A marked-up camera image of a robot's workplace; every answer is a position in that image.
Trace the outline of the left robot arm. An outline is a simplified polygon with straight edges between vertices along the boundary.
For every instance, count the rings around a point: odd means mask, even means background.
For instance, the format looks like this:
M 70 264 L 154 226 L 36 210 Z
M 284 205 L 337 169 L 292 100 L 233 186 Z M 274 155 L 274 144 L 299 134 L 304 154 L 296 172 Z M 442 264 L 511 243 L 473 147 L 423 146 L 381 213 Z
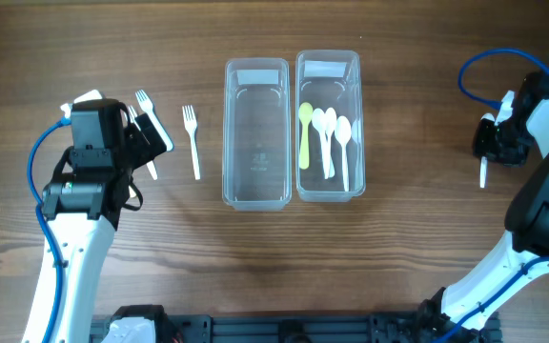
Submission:
M 143 197 L 133 173 L 174 148 L 153 104 L 141 109 L 135 115 L 111 98 L 75 102 L 35 142 L 39 147 L 56 130 L 71 128 L 73 143 L 44 189 L 27 175 L 45 246 L 23 341 L 89 340 L 100 273 L 121 212 L 141 208 L 129 202 Z

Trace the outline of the white fork slim handle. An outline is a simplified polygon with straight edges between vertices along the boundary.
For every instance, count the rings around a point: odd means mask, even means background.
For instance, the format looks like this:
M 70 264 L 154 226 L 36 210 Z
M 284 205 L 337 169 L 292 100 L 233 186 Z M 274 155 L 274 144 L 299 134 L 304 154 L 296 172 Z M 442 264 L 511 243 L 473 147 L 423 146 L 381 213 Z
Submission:
M 136 121 L 136 118 L 137 118 L 137 113 L 134 109 L 134 107 L 132 105 L 129 105 L 128 106 L 128 111 L 129 111 L 129 115 L 130 115 L 130 118 L 131 118 L 131 122 L 134 124 L 134 126 L 139 130 L 141 131 L 141 128 L 139 127 L 137 121 Z M 150 161 L 146 164 L 147 168 L 148 168 L 148 171 L 152 177 L 153 180 L 157 180 L 158 179 L 158 173 L 157 173 L 157 169 L 156 169 L 156 166 L 154 164 L 153 161 Z

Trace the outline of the white fork wide handle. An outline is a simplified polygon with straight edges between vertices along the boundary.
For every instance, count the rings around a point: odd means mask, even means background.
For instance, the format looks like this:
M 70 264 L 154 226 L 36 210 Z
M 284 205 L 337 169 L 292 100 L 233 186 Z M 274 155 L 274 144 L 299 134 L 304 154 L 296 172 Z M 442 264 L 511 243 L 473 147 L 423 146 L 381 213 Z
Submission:
M 143 112 L 145 112 L 150 120 L 152 121 L 152 125 L 155 127 L 156 131 L 160 135 L 162 141 L 164 142 L 166 146 L 166 151 L 172 151 L 174 148 L 174 144 L 168 133 L 166 132 L 165 128 L 161 124 L 159 118 L 156 115 L 155 112 L 155 106 L 153 104 L 153 101 L 150 99 L 150 97 L 146 94 L 144 90 L 139 90 L 135 93 L 135 97 L 138 101 L 139 107 Z

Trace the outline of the white spoon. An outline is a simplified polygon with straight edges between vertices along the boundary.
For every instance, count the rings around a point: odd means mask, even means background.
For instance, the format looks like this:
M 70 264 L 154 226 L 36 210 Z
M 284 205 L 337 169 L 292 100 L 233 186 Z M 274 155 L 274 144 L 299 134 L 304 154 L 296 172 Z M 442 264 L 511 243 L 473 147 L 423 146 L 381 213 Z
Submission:
M 327 138 L 326 138 L 325 112 L 322 109 L 320 108 L 314 109 L 312 124 L 319 136 L 319 144 L 320 144 L 322 164 L 323 164 L 323 175 L 325 179 L 328 179 L 330 177 L 330 162 L 326 152 Z
M 325 176 L 327 179 L 333 178 L 336 174 L 334 164 L 332 161 L 332 136 L 336 129 L 336 111 L 333 108 L 328 108 L 325 111 L 325 136 L 326 136 L 326 146 L 325 146 L 325 159 L 326 159 L 326 172 Z
M 488 119 L 488 120 L 494 121 L 495 117 L 493 116 L 492 113 L 485 113 L 482 116 L 482 119 Z M 486 188 L 487 169 L 488 169 L 488 160 L 486 157 L 481 157 L 480 166 L 479 166 L 479 186 L 482 189 Z

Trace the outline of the yellow plastic spoon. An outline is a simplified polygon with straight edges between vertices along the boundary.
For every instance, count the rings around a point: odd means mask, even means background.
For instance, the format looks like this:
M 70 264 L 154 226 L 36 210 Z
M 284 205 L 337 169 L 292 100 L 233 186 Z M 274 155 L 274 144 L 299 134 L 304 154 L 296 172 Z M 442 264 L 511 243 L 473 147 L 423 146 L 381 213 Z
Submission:
M 306 170 L 310 166 L 309 127 L 313 118 L 313 106 L 304 102 L 299 106 L 298 119 L 301 125 L 299 168 Z

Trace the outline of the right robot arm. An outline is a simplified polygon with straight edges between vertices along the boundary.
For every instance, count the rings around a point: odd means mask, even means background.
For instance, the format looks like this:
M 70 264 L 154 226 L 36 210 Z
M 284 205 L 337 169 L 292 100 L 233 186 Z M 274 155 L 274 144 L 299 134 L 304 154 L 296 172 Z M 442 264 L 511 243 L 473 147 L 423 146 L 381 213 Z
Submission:
M 532 147 L 542 156 L 511 202 L 496 246 L 458 282 L 440 289 L 417 311 L 417 342 L 478 342 L 487 321 L 533 280 L 549 273 L 549 72 L 528 73 L 509 91 L 497 115 L 479 121 L 473 154 L 488 163 L 525 164 Z

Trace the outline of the white spoon container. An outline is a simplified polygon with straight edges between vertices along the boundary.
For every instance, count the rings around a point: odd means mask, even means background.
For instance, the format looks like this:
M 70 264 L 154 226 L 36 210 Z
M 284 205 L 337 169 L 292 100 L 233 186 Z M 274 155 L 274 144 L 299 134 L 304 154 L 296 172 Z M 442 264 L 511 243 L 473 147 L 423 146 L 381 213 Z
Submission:
M 341 169 L 344 191 L 349 190 L 349 173 L 347 159 L 347 144 L 352 136 L 352 127 L 345 116 L 339 116 L 336 120 L 335 139 L 341 147 Z

